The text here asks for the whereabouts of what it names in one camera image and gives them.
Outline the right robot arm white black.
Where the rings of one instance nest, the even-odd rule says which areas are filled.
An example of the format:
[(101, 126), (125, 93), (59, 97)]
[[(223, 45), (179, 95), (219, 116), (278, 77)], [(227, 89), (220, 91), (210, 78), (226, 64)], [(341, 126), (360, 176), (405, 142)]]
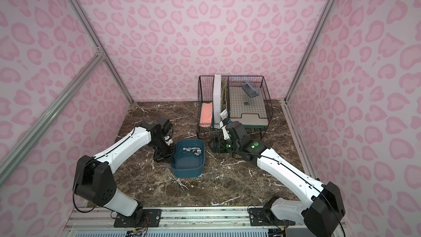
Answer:
[(216, 153), (233, 153), (272, 175), (298, 197), (287, 201), (272, 197), (264, 206), (271, 219), (304, 224), (317, 237), (330, 237), (341, 221), (345, 207), (339, 187), (323, 183), (294, 167), (269, 144), (253, 139), (238, 121), (219, 124), (221, 134), (214, 143)]

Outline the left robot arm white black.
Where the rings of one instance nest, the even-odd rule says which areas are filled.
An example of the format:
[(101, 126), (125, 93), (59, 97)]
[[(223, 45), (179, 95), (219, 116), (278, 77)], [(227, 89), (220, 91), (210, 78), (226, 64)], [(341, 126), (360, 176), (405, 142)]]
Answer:
[(167, 118), (141, 121), (109, 148), (94, 156), (84, 155), (77, 162), (72, 196), (79, 196), (130, 219), (143, 217), (142, 204), (117, 188), (114, 173), (146, 145), (154, 150), (153, 161), (173, 162), (175, 144), (172, 131), (173, 125)]

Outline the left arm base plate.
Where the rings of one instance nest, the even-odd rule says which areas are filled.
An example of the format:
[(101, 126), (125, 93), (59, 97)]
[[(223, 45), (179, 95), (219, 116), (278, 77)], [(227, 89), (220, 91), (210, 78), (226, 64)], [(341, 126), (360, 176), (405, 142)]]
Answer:
[(131, 216), (117, 214), (114, 228), (143, 228), (145, 226), (156, 228), (160, 224), (162, 210), (157, 208), (141, 208)]

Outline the teal plastic storage box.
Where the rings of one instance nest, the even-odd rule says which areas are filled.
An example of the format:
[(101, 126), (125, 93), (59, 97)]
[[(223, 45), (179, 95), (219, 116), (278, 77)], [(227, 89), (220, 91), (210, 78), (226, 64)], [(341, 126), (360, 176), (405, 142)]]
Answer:
[(205, 142), (201, 139), (182, 139), (176, 142), (170, 167), (177, 178), (199, 177), (205, 167)]

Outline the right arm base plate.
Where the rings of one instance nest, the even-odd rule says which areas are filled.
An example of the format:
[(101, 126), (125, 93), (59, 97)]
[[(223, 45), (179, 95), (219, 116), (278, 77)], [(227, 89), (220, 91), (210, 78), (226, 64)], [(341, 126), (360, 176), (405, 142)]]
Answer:
[(247, 208), (251, 226), (278, 226), (289, 227), (295, 226), (294, 221), (279, 220), (268, 210), (264, 208), (257, 208), (254, 205)]

